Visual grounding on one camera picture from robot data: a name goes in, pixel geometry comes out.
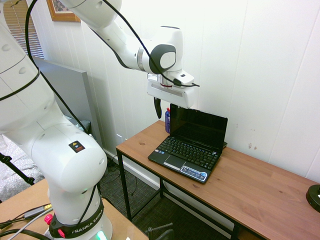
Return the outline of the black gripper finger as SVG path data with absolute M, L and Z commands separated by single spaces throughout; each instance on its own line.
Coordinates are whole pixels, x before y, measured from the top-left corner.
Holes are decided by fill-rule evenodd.
M 162 117 L 161 99 L 154 97 L 153 103 L 154 103 L 156 115 L 157 115 L 158 119 L 161 119 L 161 117 Z

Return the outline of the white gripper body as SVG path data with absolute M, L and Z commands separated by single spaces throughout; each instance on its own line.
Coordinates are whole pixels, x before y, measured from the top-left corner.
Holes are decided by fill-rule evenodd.
M 182 108 L 190 108 L 195 103 L 195 91 L 193 87 L 163 87 L 158 82 L 159 75 L 147 74 L 147 93 L 157 99 L 175 104 Z

